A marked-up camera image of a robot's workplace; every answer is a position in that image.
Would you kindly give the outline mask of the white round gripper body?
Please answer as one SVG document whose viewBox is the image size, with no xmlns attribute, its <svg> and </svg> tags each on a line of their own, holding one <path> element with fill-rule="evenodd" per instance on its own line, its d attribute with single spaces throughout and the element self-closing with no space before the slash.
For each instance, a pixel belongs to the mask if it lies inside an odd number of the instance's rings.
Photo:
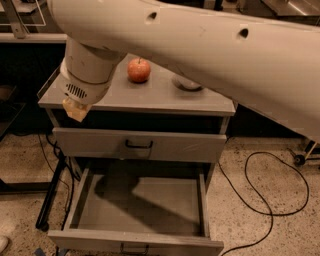
<svg viewBox="0 0 320 256">
<path fill-rule="evenodd" d="M 92 105 L 99 102 L 111 86 L 111 81 L 99 84 L 81 81 L 68 71 L 65 60 L 61 63 L 60 74 L 60 88 L 63 93 L 84 105 Z"/>
</svg>

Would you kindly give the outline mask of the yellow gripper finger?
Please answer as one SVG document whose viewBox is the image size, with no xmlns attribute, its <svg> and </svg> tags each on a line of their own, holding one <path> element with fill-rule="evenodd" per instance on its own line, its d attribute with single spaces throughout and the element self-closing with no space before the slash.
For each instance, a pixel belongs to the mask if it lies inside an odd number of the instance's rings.
<svg viewBox="0 0 320 256">
<path fill-rule="evenodd" d="M 70 97 L 65 98 L 62 105 L 67 115 L 78 122 L 82 122 L 91 110 L 91 105 L 81 104 Z"/>
</svg>

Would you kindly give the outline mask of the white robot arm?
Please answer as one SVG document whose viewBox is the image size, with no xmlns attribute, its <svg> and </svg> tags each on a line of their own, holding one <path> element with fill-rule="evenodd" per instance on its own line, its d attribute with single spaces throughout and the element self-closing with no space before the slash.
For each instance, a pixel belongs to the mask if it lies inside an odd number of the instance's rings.
<svg viewBox="0 0 320 256">
<path fill-rule="evenodd" d="M 320 142 L 320 29 L 157 0 L 48 0 L 67 36 L 62 74 L 106 93 L 141 56 Z"/>
</svg>

